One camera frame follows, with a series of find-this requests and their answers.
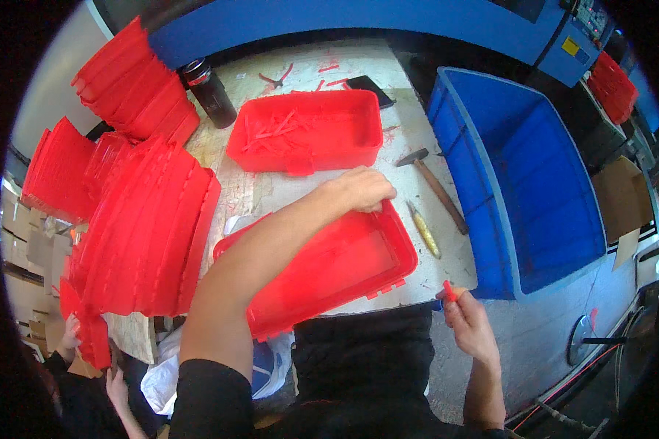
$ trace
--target hand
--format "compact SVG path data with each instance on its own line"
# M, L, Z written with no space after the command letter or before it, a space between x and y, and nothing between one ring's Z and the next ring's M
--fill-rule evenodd
M488 322L485 308L470 291L461 293L456 302L444 303L447 325L454 329L459 349L491 369L500 371L500 354Z
M105 376L105 390L107 397L112 402L112 406L119 416L130 411L129 409L129 392L127 383L124 382L124 372L118 369L114 378L112 377L112 368L107 370Z
M66 331L61 338L61 346L63 346L64 349L74 349L75 347L80 346L81 341L76 338L80 328L81 323L78 318L71 313L71 315L68 316L68 319L66 319Z
M366 214L381 211L381 201L395 198L395 188L375 169L360 166L346 171L339 178L324 183L335 196L346 203L347 210Z

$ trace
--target white table surface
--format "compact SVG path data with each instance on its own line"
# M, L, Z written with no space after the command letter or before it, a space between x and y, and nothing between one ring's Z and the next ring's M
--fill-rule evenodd
M278 79L290 63L293 63L293 70L283 81L281 88L274 90L258 77L261 73ZM331 65L340 67L318 72L319 69ZM314 91L321 79L329 83L361 75L368 75L395 101L392 107L381 110L384 146L380 149L373 167L384 173L398 191L398 197L393 203L415 245L419 263L415 271L405 278L404 286L393 288L386 294L379 294L372 300L365 297L356 299L327 312L327 315L369 312L423 303L434 298L446 279L467 288L476 286L476 268L468 236L458 232L444 206L413 165L401 168L394 166L395 162L406 154L427 148L431 153L424 163L437 176L461 210L446 162L434 154L439 152L439 146L424 110L400 63L383 40L334 41L282 48L231 62L217 68L216 73L237 110L250 99L290 93L291 90ZM324 86L322 90L341 87L341 84L329 88ZM239 217L232 231L238 230L263 215L288 205L310 192L317 184L332 179L343 171L318 171L311 176L300 178L289 177L284 173L246 173L225 154L232 127L215 129L197 101L190 96L196 103L202 121L185 148L202 166L212 168L222 185L201 267L202 275L213 262L212 249L214 244L223 238L225 223L230 218ZM389 127L397 128L386 131ZM432 256L417 232L407 209L408 199L413 201L430 226L442 251L440 260Z

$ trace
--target black water bottle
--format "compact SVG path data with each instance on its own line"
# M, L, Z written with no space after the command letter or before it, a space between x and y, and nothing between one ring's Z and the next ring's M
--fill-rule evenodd
M234 123L237 111L225 93L225 86L205 59L186 65L183 77L216 128L227 128Z

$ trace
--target blue plastic crate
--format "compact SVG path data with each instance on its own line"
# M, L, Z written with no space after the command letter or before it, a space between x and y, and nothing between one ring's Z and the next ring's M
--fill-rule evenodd
M427 117L469 225L483 299L524 300L605 255L595 192L542 94L440 67Z

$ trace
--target red-handled pliers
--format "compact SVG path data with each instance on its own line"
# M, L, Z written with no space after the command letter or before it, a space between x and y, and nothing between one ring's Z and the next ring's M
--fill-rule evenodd
M262 78L264 81L272 83L273 84L273 89L277 89L278 87L283 87L283 79L286 79L286 76L290 73L290 71L293 70L293 63L290 63L290 67L288 67L288 70L286 70L286 73L281 76L281 79L274 81L271 78L268 78L261 73L258 74L258 77Z

